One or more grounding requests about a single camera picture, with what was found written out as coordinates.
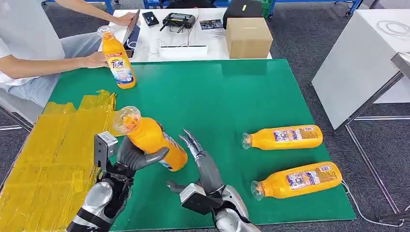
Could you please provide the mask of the person's right hand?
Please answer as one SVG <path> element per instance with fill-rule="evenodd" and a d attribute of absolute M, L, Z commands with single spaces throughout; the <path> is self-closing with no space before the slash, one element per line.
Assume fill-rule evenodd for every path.
<path fill-rule="evenodd" d="M 105 55 L 102 51 L 99 52 L 94 52 L 93 54 L 87 56 L 87 57 L 82 57 L 80 58 L 80 68 L 88 68 L 88 69 L 94 69 L 94 68 L 101 68 L 101 67 L 109 67 Z"/>

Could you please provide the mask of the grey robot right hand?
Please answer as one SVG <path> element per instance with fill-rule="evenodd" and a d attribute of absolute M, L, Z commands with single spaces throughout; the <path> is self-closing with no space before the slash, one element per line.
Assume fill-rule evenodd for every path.
<path fill-rule="evenodd" d="M 213 158 L 202 148 L 190 131 L 183 129 L 183 132 L 184 135 L 179 135 L 179 138 L 184 141 L 194 158 L 199 179 L 186 186 L 169 180 L 166 182 L 167 187 L 171 192 L 184 197 L 191 193 L 199 193 L 219 201 L 225 185 Z"/>

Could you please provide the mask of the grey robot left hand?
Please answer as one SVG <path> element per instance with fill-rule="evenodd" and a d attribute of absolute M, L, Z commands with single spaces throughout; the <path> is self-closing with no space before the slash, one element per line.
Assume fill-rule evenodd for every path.
<path fill-rule="evenodd" d="M 134 177 L 138 170 L 161 161 L 169 152 L 169 148 L 162 147 L 154 153 L 147 154 L 125 136 L 117 152 L 117 163 L 125 167 L 125 175 Z"/>

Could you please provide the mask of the person's left hand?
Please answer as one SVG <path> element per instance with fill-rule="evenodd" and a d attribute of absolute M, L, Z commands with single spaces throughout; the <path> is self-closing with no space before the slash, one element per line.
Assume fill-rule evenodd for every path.
<path fill-rule="evenodd" d="M 114 17 L 113 23 L 126 27 L 132 22 L 132 20 L 135 18 L 135 15 L 136 13 L 128 12 L 123 16 Z"/>

